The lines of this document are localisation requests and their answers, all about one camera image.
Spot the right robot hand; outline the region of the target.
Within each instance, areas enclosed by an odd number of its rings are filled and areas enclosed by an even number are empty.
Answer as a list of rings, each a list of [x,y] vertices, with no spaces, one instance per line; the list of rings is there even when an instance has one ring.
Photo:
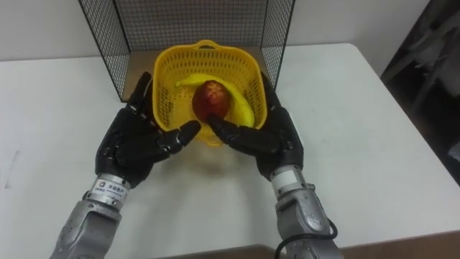
[[[207,123],[215,135],[232,149],[255,157],[259,173],[267,180],[283,166],[303,168],[303,145],[295,125],[266,75],[262,75],[267,118],[262,128],[238,126],[215,114]]]

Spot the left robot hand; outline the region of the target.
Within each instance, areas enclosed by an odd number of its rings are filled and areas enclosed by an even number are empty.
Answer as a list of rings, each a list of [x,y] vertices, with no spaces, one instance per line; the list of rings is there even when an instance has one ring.
[[[201,130],[198,121],[190,120],[179,128],[164,131],[152,109],[152,75],[144,72],[98,147],[97,175],[120,177],[135,188],[146,180],[155,163],[179,153]]]

